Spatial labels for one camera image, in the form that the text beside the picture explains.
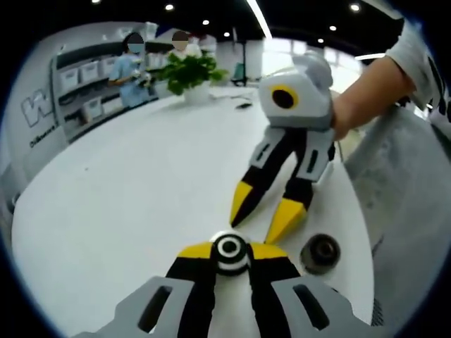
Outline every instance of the white sleeve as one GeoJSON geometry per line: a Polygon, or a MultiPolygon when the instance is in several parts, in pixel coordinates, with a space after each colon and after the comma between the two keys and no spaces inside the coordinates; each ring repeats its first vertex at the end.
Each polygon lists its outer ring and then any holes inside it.
{"type": "Polygon", "coordinates": [[[439,86],[444,84],[429,57],[426,44],[414,27],[405,22],[397,43],[385,54],[414,82],[416,91],[411,99],[421,110],[431,99],[434,105],[438,104],[443,93],[439,86]]]}

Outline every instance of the person's arm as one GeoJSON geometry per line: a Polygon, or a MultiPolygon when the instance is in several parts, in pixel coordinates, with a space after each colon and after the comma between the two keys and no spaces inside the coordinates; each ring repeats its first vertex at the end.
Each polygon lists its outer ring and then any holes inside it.
{"type": "Polygon", "coordinates": [[[122,60],[117,59],[113,65],[113,70],[110,73],[108,84],[110,86],[121,86],[122,84],[130,81],[132,76],[121,77],[122,75],[122,60]]]}
{"type": "Polygon", "coordinates": [[[421,108],[436,92],[427,48],[415,29],[404,24],[396,45],[334,100],[337,138],[383,115],[404,96],[411,96],[421,108]]]}

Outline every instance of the white table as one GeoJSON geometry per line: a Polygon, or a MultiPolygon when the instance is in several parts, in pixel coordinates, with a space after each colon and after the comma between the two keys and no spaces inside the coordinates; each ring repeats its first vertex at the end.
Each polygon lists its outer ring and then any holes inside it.
{"type": "MultiPolygon", "coordinates": [[[[164,276],[183,247],[229,228],[233,192],[267,120],[257,101],[243,111],[235,110],[239,99],[203,108],[181,101],[160,100],[98,127],[50,162],[18,201],[13,256],[37,303],[68,336],[98,330],[119,301],[151,276],[164,276]]],[[[240,228],[254,241],[263,241],[293,168],[290,158],[240,228]]],[[[343,165],[335,162],[328,173],[302,231],[281,246],[299,266],[310,236],[334,236],[342,258],[322,278],[370,323],[373,267],[364,218],[343,165]]],[[[259,337],[247,278],[219,279],[210,337],[259,337]]]]}

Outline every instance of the potted plant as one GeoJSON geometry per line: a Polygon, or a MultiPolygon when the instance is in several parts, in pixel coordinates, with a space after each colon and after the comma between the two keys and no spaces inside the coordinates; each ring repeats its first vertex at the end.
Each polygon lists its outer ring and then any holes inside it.
{"type": "Polygon", "coordinates": [[[210,82],[221,81],[227,74],[227,70],[217,69],[213,57],[191,44],[182,53],[170,53],[157,77],[168,81],[170,92],[184,94],[188,104],[202,104],[209,100],[210,82]]]}

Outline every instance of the gray gripper housing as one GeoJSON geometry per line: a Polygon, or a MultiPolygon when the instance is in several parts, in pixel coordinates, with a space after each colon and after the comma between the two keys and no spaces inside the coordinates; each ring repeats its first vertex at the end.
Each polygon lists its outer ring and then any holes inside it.
{"type": "Polygon", "coordinates": [[[193,286],[188,280],[153,277],[116,306],[110,323],[73,338],[177,338],[193,286]]]}
{"type": "Polygon", "coordinates": [[[292,338],[389,338],[384,327],[372,327],[352,313],[351,303],[316,277],[272,283],[292,338]]]}
{"type": "MultiPolygon", "coordinates": [[[[83,332],[73,338],[177,338],[193,285],[187,280],[153,277],[117,305],[109,324],[95,333],[83,332]]],[[[354,317],[350,302],[315,277],[272,285],[292,338],[392,337],[384,327],[372,327],[354,317]]]]}

